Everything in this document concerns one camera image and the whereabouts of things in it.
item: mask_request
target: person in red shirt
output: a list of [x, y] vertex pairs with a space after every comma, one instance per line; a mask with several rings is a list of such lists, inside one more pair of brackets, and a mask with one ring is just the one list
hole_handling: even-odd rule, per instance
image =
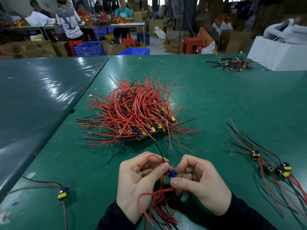
[[92, 15], [90, 14], [90, 12], [84, 9], [84, 5], [82, 4], [82, 2], [80, 2], [80, 1], [77, 2], [77, 7], [78, 7], [77, 14], [79, 15], [79, 17], [92, 18]]

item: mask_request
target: fingernail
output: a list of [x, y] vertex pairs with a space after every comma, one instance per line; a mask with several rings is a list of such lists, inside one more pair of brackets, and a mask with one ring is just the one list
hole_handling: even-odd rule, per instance
[[177, 185], [178, 185], [178, 179], [177, 178], [172, 178], [171, 181], [171, 186], [174, 187], [174, 188], [177, 188]]
[[168, 163], [163, 163], [162, 164], [162, 170], [163, 171], [167, 171], [168, 168], [169, 168], [169, 164]]

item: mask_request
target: hand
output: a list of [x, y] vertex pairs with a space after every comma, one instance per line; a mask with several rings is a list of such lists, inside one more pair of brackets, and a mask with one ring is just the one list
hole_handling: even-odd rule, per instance
[[226, 213], [232, 194], [211, 162], [184, 155], [175, 170], [179, 178], [172, 178], [170, 184], [177, 194], [189, 191], [215, 215]]
[[[155, 182], [168, 170], [172, 169], [167, 163], [169, 160], [164, 158], [166, 163], [156, 157], [149, 157], [147, 162], [139, 170], [150, 152], [144, 152], [130, 160], [123, 161], [119, 167], [118, 187], [116, 202], [128, 219], [136, 224], [143, 212], [138, 206], [138, 197], [141, 193], [152, 193]], [[140, 198], [140, 203], [144, 210], [147, 209], [151, 201], [151, 195], [144, 195]]]

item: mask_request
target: white box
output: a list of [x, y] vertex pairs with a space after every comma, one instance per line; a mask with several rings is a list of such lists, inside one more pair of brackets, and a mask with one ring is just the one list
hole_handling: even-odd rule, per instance
[[257, 36], [249, 59], [273, 71], [307, 70], [307, 45], [291, 45]]

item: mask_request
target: wall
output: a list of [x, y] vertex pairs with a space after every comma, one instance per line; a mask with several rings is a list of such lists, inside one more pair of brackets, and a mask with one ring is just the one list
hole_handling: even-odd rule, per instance
[[[55, 12], [58, 8], [56, 0], [36, 0], [42, 9]], [[33, 8], [30, 0], [0, 0], [7, 12], [15, 11], [18, 14], [27, 17], [31, 14]]]

